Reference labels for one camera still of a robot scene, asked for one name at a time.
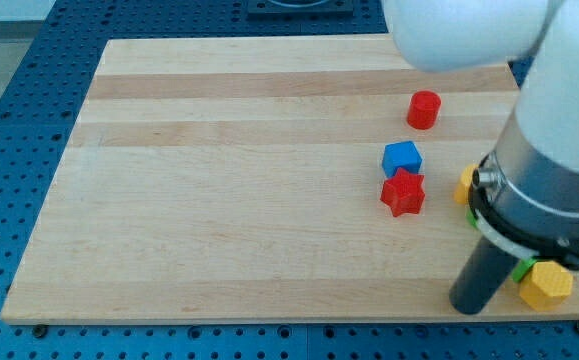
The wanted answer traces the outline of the yellow block behind arm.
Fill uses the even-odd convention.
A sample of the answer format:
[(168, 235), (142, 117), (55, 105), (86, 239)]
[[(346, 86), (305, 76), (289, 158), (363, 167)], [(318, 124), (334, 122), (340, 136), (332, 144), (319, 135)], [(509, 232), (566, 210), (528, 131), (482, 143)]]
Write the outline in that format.
[(477, 168), (477, 164), (470, 164), (462, 170), (453, 192), (453, 200), (456, 203), (460, 205), (468, 204), (473, 173)]

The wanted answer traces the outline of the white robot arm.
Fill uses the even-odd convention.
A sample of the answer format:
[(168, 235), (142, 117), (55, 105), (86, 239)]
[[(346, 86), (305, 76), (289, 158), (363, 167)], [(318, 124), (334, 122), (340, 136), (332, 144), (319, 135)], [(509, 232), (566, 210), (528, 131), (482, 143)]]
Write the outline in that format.
[(579, 270), (579, 0), (388, 1), (403, 58), (426, 72), (532, 58), (469, 203), (483, 236)]

